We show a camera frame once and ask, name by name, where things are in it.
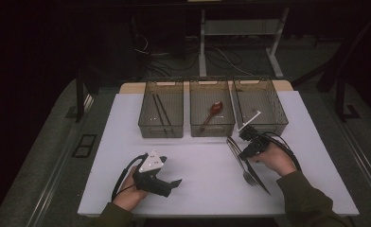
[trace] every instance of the mesh bin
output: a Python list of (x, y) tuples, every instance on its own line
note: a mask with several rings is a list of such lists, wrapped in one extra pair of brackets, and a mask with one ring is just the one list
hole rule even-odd
[[(235, 126), (229, 86), (226, 77), (193, 77), (189, 82), (190, 124), (193, 137), (231, 136)], [(213, 115), (210, 110), (215, 102), (221, 101), (221, 111)]]
[(231, 94), (239, 129), (257, 111), (261, 114), (249, 124), (257, 131), (271, 131), (280, 135), (289, 124), (270, 79), (234, 77)]
[(182, 138), (183, 122), (183, 79), (149, 79), (138, 120), (142, 137)]

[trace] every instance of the dark floor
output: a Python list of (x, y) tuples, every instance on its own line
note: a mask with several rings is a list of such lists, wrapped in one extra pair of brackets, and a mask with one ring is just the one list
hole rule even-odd
[[(251, 41), (258, 43), (217, 48), (223, 48), (223, 53), (237, 63), (234, 63), (237, 68), (276, 79), (263, 49), (267, 41)], [(315, 47), (312, 38), (282, 40), (276, 56), (285, 75), (284, 79), (293, 81), (305, 75), (329, 60), (338, 46), (338, 43), (325, 43)], [(207, 60), (208, 75), (243, 75), (226, 62), (217, 49), (210, 49), (207, 53), (210, 58)], [(191, 52), (185, 60), (172, 59), (169, 56), (157, 58), (150, 64), (149, 68), (152, 70), (147, 71), (146, 77), (164, 77), (167, 74), (196, 76), (199, 74), (196, 57), (197, 53)], [(333, 111), (334, 91), (320, 94), (315, 89), (320, 77), (321, 75), (318, 75), (294, 89), (300, 92), (332, 161), (360, 211), (359, 216), (352, 217), (355, 226), (371, 226), (371, 184), (362, 173), (353, 155), (351, 143), (345, 135), (345, 128), (348, 128), (371, 164), (371, 109), (355, 89), (348, 86), (345, 102), (353, 105), (361, 118), (348, 119), (346, 123), (341, 123)], [(24, 226), (26, 223), (44, 227), (84, 226), (89, 222), (89, 218), (77, 215), (77, 209), (116, 91), (112, 88), (101, 88), (98, 95), (94, 96), (93, 105), (83, 121), (76, 124), (75, 119), (66, 118), (69, 109), (76, 105), (74, 82), (67, 85), (0, 209), (0, 226)], [(80, 136), (86, 133), (97, 135), (91, 156), (87, 159), (76, 159), (66, 155), (64, 152), (71, 153)], [(38, 201), (45, 205), (44, 210), (37, 209)], [(158, 221), (147, 220), (146, 226)], [(207, 219), (189, 221), (192, 226), (235, 226), (233, 220), (222, 221), (221, 224)], [(250, 219), (238, 221), (238, 226), (273, 226), (253, 225)], [(276, 217), (275, 221), (279, 226), (290, 226), (285, 217)]]

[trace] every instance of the table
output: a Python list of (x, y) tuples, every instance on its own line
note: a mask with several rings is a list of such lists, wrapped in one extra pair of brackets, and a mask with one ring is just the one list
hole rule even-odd
[[(156, 149), (167, 156), (157, 177), (163, 181), (183, 179), (168, 198), (149, 194), (134, 210), (138, 218), (273, 217), (284, 214), (279, 177), (263, 164), (253, 164), (271, 196), (261, 187), (247, 184), (224, 137), (192, 138), (189, 99), (185, 86), (185, 126), (181, 139), (143, 139), (137, 121), (143, 99), (143, 83), (124, 84), (116, 95), (97, 157), (85, 187), (78, 213), (98, 216), (110, 200), (122, 169), (137, 155)], [(274, 81), (289, 125), (282, 137), (294, 151), (314, 187), (334, 201), (343, 216), (359, 212), (330, 160), (327, 150), (298, 94), (285, 80)], [(247, 143), (232, 136), (241, 148)]]

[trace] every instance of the wire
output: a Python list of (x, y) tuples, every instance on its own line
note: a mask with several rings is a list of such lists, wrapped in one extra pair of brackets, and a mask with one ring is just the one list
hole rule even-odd
[(148, 73), (150, 73), (150, 76), (149, 77), (152, 77), (153, 78), (153, 73), (157, 74), (159, 77), (162, 77), (164, 78), (165, 75), (163, 75), (162, 73), (158, 72), (157, 70), (151, 68), (151, 67), (148, 67), (147, 65), (145, 66), (145, 68), (148, 70), (147, 71), (147, 75)]
[(118, 178), (117, 182), (115, 183), (115, 188), (114, 188), (114, 190), (113, 190), (113, 192), (112, 192), (112, 201), (115, 199), (115, 197), (117, 196), (118, 193), (120, 193), (121, 191), (124, 190), (124, 189), (123, 189), (123, 190), (121, 190), (120, 192), (117, 192), (117, 193), (116, 193), (116, 191), (118, 190), (118, 188), (121, 186), (121, 183), (123, 182), (124, 177), (126, 177), (127, 172), (129, 171), (130, 167), (131, 167), (131, 166), (132, 166), (132, 165), (133, 165), (137, 160), (139, 160), (139, 159), (143, 159), (144, 156), (145, 156), (145, 154), (143, 154), (143, 155), (139, 155), (138, 157), (132, 159), (132, 161), (127, 165), (127, 167), (126, 167), (125, 169), (123, 169), (123, 172), (121, 172), (120, 177)]
[(245, 73), (245, 74), (247, 74), (247, 75), (250, 75), (250, 76), (253, 76), (253, 74), (250, 74), (250, 73), (248, 73), (248, 72), (245, 72), (245, 71), (243, 71), (243, 70), (241, 70), (241, 69), (239, 69), (239, 68), (237, 68), (227, 57), (226, 57), (226, 55), (223, 53), (223, 52), (221, 52), (221, 50), (219, 50), (217, 47), (215, 47), (215, 49), (217, 49), (226, 59), (227, 59), (227, 61), (235, 68), (235, 69), (237, 69), (237, 70), (239, 70), (241, 73)]
[(159, 56), (171, 56), (171, 53), (163, 52), (163, 53), (156, 53), (156, 54), (150, 54), (153, 57), (159, 57)]
[(208, 54), (207, 52), (205, 53), (205, 56), (209, 60), (209, 62), (211, 62), (213, 65), (215, 65), (218, 68), (221, 68), (221, 69), (233, 69), (233, 67), (223, 67), (221, 65), (218, 65), (218, 64), (214, 63), (211, 58), (214, 58), (214, 59), (217, 59), (217, 58), (213, 57), (212, 55)]
[(147, 38), (145, 37), (145, 36), (143, 36), (143, 35), (139, 35), (139, 36), (141, 36), (142, 38), (144, 38), (144, 40), (145, 40), (145, 46), (144, 46), (144, 48), (142, 49), (142, 50), (146, 50), (147, 49), (147, 47), (148, 47), (148, 40), (147, 40)]
[(151, 65), (151, 64), (146, 65), (145, 68), (150, 70), (150, 75), (152, 77), (153, 77), (153, 73), (159, 75), (162, 78), (170, 77), (170, 74), (168, 72), (166, 72), (164, 69), (156, 67), (154, 65)]
[(159, 69), (162, 69), (162, 70), (168, 70), (169, 73), (171, 74), (172, 68), (170, 68), (170, 66), (168, 66), (167, 64), (164, 64), (164, 63), (163, 63), (164, 66), (157, 66), (157, 65), (153, 64), (154, 62), (157, 62), (157, 61), (151, 60), (151, 63), (150, 63), (151, 67), (159, 68)]
[(139, 49), (135, 49), (135, 51), (141, 53), (141, 54), (150, 54), (150, 52), (145, 52), (145, 51), (142, 51), (142, 50), (139, 50)]
[(132, 186), (134, 186), (134, 185), (135, 185), (135, 183), (134, 183), (134, 184), (132, 184), (132, 185), (130, 185), (130, 186), (128, 186), (128, 187), (126, 187), (126, 188), (124, 188), (124, 189), (121, 189), (120, 191), (118, 191), (118, 192), (117, 192), (117, 194), (116, 194), (116, 195), (118, 195), (118, 194), (122, 193), (123, 191), (125, 191), (125, 190), (129, 189), (130, 187), (132, 187)]
[[(213, 49), (215, 50), (215, 53), (217, 54), (217, 55), (219, 55), (220, 56), (220, 58), (217, 58), (217, 57), (215, 57), (215, 56), (213, 56), (212, 55), (212, 58), (213, 59), (215, 59), (215, 60), (217, 60), (217, 61), (222, 61), (222, 62), (225, 62), (225, 63), (228, 63), (229, 61), (227, 60), (227, 59), (229, 59), (229, 58), (227, 58), (227, 59), (223, 59), (223, 55), (217, 50), (217, 49), (215, 49), (215, 47), (213, 47)], [(227, 51), (227, 52), (229, 52), (229, 53), (231, 53), (231, 54), (233, 54), (234, 56), (236, 56), (237, 58), (238, 58), (238, 61), (237, 62), (234, 62), (233, 60), (230, 60), (230, 62), (232, 62), (234, 65), (238, 65), (238, 64), (241, 64), (242, 63), (242, 57), (240, 56), (240, 55), (238, 55), (237, 53), (235, 53), (235, 52), (232, 52), (232, 51)]]
[(159, 63), (159, 64), (162, 64), (164, 65), (167, 69), (170, 69), (170, 70), (173, 70), (173, 71), (185, 71), (187, 69), (190, 69), (192, 68), (195, 63), (197, 62), (197, 59), (198, 59), (198, 55), (195, 56), (194, 60), (192, 61), (191, 65), (187, 66), (186, 68), (173, 68), (171, 66), (169, 66), (168, 64), (166, 63), (163, 63), (163, 62), (160, 62), (160, 61), (157, 61), (157, 60), (152, 60), (153, 62), (156, 62), (156, 63)]
[[(297, 158), (295, 157), (294, 153), (292, 152), (292, 150), (290, 149), (289, 145), (287, 145), (286, 141), (280, 137), (280, 135), (274, 133), (274, 132), (255, 132), (253, 130), (250, 130), (250, 129), (246, 129), (247, 130), (247, 133), (251, 133), (253, 135), (256, 135), (256, 136), (259, 136), (259, 137), (262, 137), (262, 138), (265, 138), (265, 139), (268, 139), (269, 141), (271, 141), (272, 143), (276, 144), (278, 147), (280, 147), (283, 151), (285, 151), (285, 153), (287, 155), (289, 155), (289, 157), (291, 158), (291, 160), (293, 161), (294, 165), (295, 165), (295, 168), (299, 171), (302, 171), (301, 169), (301, 166), (300, 166), (300, 163), (298, 163), (298, 160)], [(277, 141), (276, 139), (273, 139), (271, 136), (267, 135), (267, 133), (272, 133), (274, 135), (276, 135), (277, 137), (279, 137), (285, 144), (286, 144), (286, 147), (280, 143), (279, 141)]]

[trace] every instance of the person's left hand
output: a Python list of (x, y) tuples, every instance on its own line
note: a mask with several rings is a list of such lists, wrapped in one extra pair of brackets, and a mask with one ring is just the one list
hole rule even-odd
[(119, 191), (127, 187), (129, 188), (120, 192), (113, 200), (114, 204), (127, 211), (132, 211), (139, 202), (141, 202), (145, 197), (148, 196), (148, 192), (144, 190), (138, 190), (134, 185), (133, 173), (135, 172), (135, 169), (136, 166), (133, 166), (130, 170), (129, 176), (126, 178), (126, 180), (124, 180), (124, 183), (121, 185)]

